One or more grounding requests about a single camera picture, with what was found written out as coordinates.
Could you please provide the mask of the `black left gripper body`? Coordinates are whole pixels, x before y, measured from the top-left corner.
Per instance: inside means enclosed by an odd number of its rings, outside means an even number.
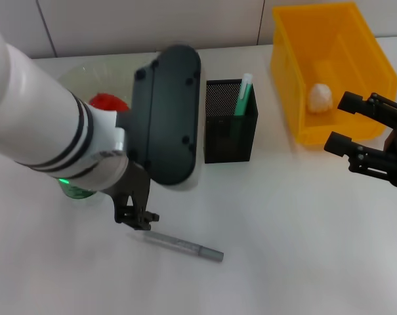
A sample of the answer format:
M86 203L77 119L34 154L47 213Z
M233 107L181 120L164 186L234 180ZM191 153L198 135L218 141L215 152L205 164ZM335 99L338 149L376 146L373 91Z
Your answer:
M132 199L135 211L145 211L150 192L150 178L143 168L129 161L120 179L102 192L111 197L116 211L125 209L129 198Z

